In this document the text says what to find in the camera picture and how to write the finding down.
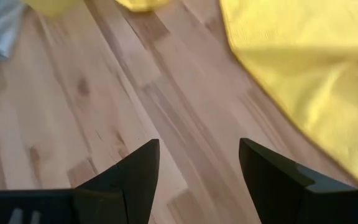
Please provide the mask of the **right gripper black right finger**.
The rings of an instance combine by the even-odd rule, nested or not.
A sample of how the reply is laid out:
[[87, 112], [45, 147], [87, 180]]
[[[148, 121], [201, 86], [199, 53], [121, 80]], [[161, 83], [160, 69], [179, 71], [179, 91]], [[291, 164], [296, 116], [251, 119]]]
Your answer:
[[358, 224], [358, 189], [248, 138], [239, 161], [262, 224]]

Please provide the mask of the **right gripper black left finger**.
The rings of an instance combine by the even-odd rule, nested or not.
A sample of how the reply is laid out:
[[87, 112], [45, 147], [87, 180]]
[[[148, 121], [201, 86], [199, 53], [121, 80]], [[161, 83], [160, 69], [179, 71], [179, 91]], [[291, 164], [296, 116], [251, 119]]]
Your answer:
[[151, 139], [73, 189], [0, 190], [0, 224], [148, 224], [159, 164]]

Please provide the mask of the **yellow microfiber towel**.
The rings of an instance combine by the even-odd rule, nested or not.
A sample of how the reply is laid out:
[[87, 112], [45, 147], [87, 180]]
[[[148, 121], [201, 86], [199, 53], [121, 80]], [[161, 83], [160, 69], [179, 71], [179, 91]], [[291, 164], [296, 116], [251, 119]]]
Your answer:
[[358, 0], [220, 0], [233, 54], [358, 180]]
[[158, 7], [166, 5], [170, 0], [116, 0], [132, 12], [152, 11]]

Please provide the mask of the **grey microfiber towel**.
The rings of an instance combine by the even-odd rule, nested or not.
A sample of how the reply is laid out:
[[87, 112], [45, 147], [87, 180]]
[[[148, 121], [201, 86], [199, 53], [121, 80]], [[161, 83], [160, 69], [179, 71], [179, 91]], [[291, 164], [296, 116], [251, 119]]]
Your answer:
[[26, 4], [21, 0], [0, 0], [0, 60], [11, 54], [25, 8]]

